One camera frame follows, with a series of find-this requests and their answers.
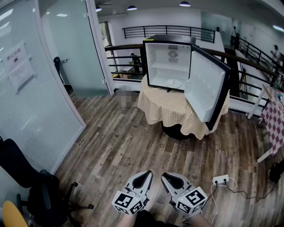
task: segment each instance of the mini fridge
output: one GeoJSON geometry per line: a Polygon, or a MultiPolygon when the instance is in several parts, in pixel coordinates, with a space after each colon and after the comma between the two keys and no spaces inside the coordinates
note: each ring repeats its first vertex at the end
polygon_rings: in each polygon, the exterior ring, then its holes
{"type": "Polygon", "coordinates": [[[230,67],[194,37],[154,35],[143,41],[149,86],[179,90],[211,130],[229,91],[230,67]]]}

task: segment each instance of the black table base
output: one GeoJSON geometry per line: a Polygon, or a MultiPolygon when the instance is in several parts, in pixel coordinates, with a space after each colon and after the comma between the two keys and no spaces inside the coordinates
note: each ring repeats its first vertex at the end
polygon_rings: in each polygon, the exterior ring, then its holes
{"type": "Polygon", "coordinates": [[[162,122],[162,129],[165,132],[165,134],[167,134],[169,137],[172,137],[176,140],[186,140],[186,139],[194,137],[193,134],[189,134],[187,136],[182,134],[180,124],[176,124],[176,125],[173,125],[171,127],[165,127],[163,122],[162,122]]]}

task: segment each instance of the power strip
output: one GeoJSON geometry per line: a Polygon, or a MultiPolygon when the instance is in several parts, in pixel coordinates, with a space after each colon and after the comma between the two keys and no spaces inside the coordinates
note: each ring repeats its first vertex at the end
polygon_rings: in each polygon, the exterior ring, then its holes
{"type": "Polygon", "coordinates": [[[221,184],[221,183],[224,183],[226,180],[226,182],[229,181],[229,175],[222,175],[222,176],[216,176],[216,177],[213,177],[213,180],[212,180],[212,183],[213,184],[216,184],[216,181],[217,181],[217,184],[221,184]]]}

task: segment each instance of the checkered tablecloth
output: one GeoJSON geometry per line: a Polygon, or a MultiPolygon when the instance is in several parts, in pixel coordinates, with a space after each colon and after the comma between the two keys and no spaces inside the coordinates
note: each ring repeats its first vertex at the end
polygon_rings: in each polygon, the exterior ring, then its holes
{"type": "Polygon", "coordinates": [[[265,88],[265,92],[268,93],[268,96],[271,98],[267,106],[261,112],[260,119],[265,120],[269,140],[272,145],[269,151],[272,155],[275,155],[284,143],[284,107],[277,97],[277,94],[281,92],[272,87],[266,86],[265,88]]]}
{"type": "Polygon", "coordinates": [[[141,82],[138,108],[145,112],[149,125],[159,121],[163,121],[165,127],[181,124],[182,134],[192,133],[197,139],[201,140],[205,135],[213,133],[217,129],[221,115],[228,112],[229,93],[211,131],[208,130],[205,123],[199,120],[183,92],[174,90],[167,92],[163,88],[150,87],[147,83],[147,76],[144,76],[141,82]]]}

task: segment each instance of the office chair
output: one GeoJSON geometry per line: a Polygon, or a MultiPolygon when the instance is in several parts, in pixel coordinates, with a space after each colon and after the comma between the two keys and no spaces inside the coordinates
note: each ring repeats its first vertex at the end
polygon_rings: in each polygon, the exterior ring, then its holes
{"type": "Polygon", "coordinates": [[[93,209],[89,204],[82,207],[70,204],[69,199],[76,182],[69,187],[64,196],[59,191],[59,180],[45,170],[37,172],[22,154],[17,144],[12,139],[5,141],[0,137],[0,166],[22,187],[30,188],[28,201],[22,201],[17,195],[17,205],[23,213],[22,206],[27,206],[28,211],[34,216],[35,221],[42,226],[58,226],[70,220],[74,227],[80,227],[71,212],[78,209],[93,209]]]}

